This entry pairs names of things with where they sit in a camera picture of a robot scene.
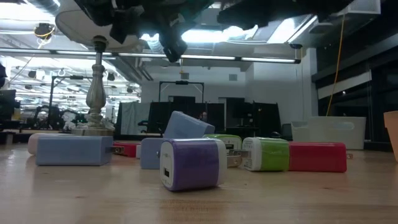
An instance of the person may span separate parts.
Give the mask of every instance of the person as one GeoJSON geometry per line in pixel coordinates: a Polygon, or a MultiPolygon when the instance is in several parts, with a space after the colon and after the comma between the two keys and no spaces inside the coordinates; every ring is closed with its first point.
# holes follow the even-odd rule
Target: person
{"type": "Polygon", "coordinates": [[[6,84],[6,78],[7,78],[6,68],[0,62],[0,88],[2,88],[4,84],[6,84]]]}
{"type": "Polygon", "coordinates": [[[207,113],[206,112],[200,113],[199,120],[207,122],[207,113]]]}

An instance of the yellow cable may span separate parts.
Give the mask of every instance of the yellow cable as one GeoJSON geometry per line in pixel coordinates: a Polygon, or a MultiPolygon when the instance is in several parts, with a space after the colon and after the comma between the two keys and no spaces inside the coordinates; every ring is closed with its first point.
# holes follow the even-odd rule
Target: yellow cable
{"type": "Polygon", "coordinates": [[[343,46],[343,32],[344,32],[344,21],[345,21],[345,18],[346,18],[346,15],[343,14],[343,21],[341,22],[340,46],[339,46],[339,49],[338,49],[338,56],[337,56],[337,67],[336,67],[335,82],[333,84],[333,90],[331,91],[330,100],[329,100],[329,106],[328,106],[328,111],[326,112],[326,116],[329,116],[331,101],[333,99],[333,94],[335,93],[335,88],[336,88],[336,84],[337,84],[338,72],[339,72],[339,68],[340,68],[341,48],[343,46]]]}

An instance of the wooden table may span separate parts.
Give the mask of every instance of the wooden table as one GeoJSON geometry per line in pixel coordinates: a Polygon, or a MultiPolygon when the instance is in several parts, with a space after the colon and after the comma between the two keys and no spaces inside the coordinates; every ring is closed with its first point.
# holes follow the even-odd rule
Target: wooden table
{"type": "Polygon", "coordinates": [[[0,149],[0,223],[398,223],[392,153],[354,151],[348,172],[229,169],[215,189],[172,193],[158,170],[114,156],[102,167],[37,167],[0,149]]]}

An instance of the black office chair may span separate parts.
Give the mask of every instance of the black office chair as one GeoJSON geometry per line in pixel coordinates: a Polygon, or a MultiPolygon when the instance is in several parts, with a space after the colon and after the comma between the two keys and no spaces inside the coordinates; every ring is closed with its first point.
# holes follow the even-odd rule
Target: black office chair
{"type": "Polygon", "coordinates": [[[283,124],[281,135],[282,139],[293,141],[292,124],[283,124]]]}

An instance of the usb port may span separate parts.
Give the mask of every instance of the usb port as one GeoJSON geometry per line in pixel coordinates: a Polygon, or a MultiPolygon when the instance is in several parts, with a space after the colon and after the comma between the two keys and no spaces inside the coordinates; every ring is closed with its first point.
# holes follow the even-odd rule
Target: usb port
{"type": "Polygon", "coordinates": [[[166,177],[170,177],[170,172],[169,172],[169,170],[167,170],[166,168],[164,168],[164,175],[165,175],[166,177]]]}

